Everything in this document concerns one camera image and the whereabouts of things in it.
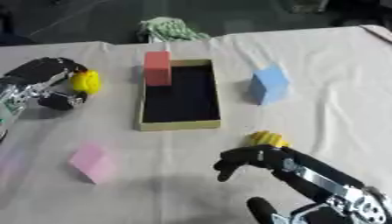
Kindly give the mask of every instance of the pink cube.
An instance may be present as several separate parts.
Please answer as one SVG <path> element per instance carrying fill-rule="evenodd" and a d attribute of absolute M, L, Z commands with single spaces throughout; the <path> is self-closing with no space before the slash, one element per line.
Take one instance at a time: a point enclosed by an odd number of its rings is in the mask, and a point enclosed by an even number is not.
<path fill-rule="evenodd" d="M 73 155 L 69 163 L 95 184 L 107 181 L 114 172 L 114 164 L 101 147 L 86 144 Z"/>
<path fill-rule="evenodd" d="M 145 54 L 144 79 L 145 84 L 151 87 L 172 85 L 169 52 L 147 52 Z"/>

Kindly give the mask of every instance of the blue cube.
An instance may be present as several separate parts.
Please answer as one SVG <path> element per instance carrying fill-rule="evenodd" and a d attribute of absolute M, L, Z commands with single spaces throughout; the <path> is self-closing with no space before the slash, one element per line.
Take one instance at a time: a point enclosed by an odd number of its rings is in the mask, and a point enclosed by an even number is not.
<path fill-rule="evenodd" d="M 254 72 L 249 91 L 258 105 L 267 105 L 283 99 L 288 86 L 282 69 L 274 65 Z"/>

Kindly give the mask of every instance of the white tablecloth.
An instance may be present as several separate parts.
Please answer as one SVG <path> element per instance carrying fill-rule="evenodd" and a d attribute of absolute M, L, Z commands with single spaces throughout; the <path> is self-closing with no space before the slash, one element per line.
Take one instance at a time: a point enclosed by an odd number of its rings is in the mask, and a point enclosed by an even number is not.
<path fill-rule="evenodd" d="M 380 27 L 378 32 L 391 35 Z M 212 59 L 220 129 L 133 129 L 144 53 Z M 40 57 L 67 57 L 100 72 L 103 89 L 66 115 L 32 107 L 0 146 L 0 222 L 6 224 L 255 223 L 245 202 L 268 199 L 287 214 L 309 201 L 267 171 L 240 169 L 227 183 L 212 165 L 256 130 L 283 134 L 309 153 L 392 196 L 392 45 L 360 27 L 227 35 L 199 42 L 100 42 L 0 48 L 0 74 Z M 277 63 L 288 96 L 247 101 L 252 71 Z M 116 175 L 83 181 L 67 160 L 101 145 Z"/>

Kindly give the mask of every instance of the floor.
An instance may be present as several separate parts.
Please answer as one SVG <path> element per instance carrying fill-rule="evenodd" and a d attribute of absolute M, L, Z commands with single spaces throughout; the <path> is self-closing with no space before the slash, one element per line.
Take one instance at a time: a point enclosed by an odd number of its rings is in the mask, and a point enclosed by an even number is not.
<path fill-rule="evenodd" d="M 15 13 L 17 34 L 39 43 L 134 42 L 141 20 L 169 16 L 211 36 L 327 27 L 329 14 L 293 14 L 285 0 L 0 0 Z"/>

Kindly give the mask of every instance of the red cube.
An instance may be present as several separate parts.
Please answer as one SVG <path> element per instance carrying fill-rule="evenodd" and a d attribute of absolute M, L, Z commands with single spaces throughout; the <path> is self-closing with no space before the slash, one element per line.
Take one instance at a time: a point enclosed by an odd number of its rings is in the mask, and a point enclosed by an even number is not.
<path fill-rule="evenodd" d="M 172 85 L 172 67 L 169 52 L 147 52 L 144 57 L 144 79 L 147 86 Z"/>

